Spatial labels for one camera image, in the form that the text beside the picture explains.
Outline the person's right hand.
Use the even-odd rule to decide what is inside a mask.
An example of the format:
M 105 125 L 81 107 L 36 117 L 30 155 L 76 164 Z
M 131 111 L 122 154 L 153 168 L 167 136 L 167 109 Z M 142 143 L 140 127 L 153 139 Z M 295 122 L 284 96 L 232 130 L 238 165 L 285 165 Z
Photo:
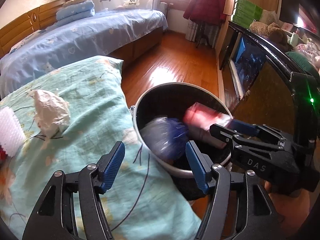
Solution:
M 271 184 L 266 181 L 265 189 L 280 215 L 281 229 L 286 237 L 294 235 L 309 215 L 309 192 L 302 189 L 298 197 L 272 193 Z

